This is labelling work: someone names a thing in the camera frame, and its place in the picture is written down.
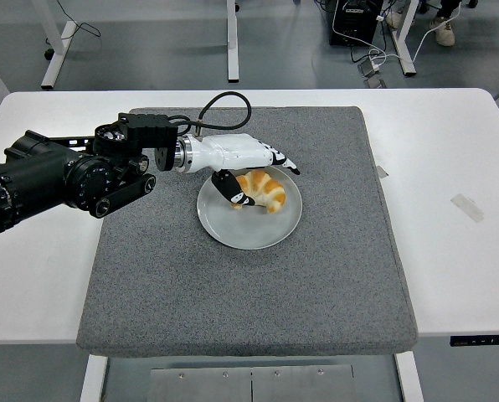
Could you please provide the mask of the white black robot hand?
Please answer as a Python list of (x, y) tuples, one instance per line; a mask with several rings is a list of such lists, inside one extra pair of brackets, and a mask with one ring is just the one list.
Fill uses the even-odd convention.
[(232, 204), (255, 205), (255, 198), (243, 190), (232, 174), (234, 170), (282, 166), (298, 175), (297, 166), (282, 152), (248, 134), (223, 134), (198, 140), (191, 135), (180, 141), (183, 162), (181, 173), (212, 168), (214, 187)]

